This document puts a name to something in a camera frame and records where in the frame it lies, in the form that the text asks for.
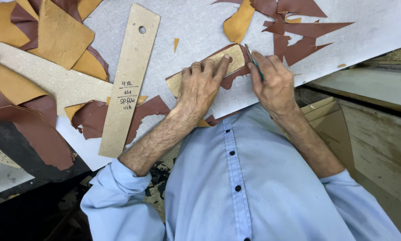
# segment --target person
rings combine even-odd
[[[99,241],[401,240],[375,198],[357,184],[305,120],[294,75],[253,52],[260,104],[195,128],[230,62],[182,70],[175,108],[91,180],[81,201]],[[289,140],[274,124],[278,123]],[[165,190],[165,224],[143,202],[152,165],[180,140]]]

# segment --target light blue shirt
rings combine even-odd
[[[118,160],[91,180],[81,208],[94,240],[401,240],[346,170],[319,180],[258,104],[183,140],[165,225],[142,201],[150,180]]]

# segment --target craft knife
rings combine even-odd
[[[258,66],[257,62],[256,62],[256,61],[253,59],[253,57],[251,56],[251,54],[252,54],[252,53],[251,53],[251,49],[248,48],[248,45],[247,45],[247,44],[245,44],[245,47],[247,48],[248,56],[250,57],[251,62],[254,63],[254,64],[257,66],[258,71],[260,72],[261,80],[263,81],[263,80],[264,80],[263,73],[260,71],[260,67]]]

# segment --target shirt placket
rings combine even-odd
[[[238,240],[250,241],[252,238],[251,216],[248,208],[245,185],[242,178],[241,165],[236,149],[235,136],[231,118],[223,120],[223,132],[229,168],[230,185],[232,189],[233,205],[235,210],[236,232]]]

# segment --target man's left hand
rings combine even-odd
[[[201,63],[194,62],[190,68],[182,70],[182,82],[174,110],[193,127],[213,104],[229,63],[229,55],[225,54],[216,71],[215,63],[211,59]]]

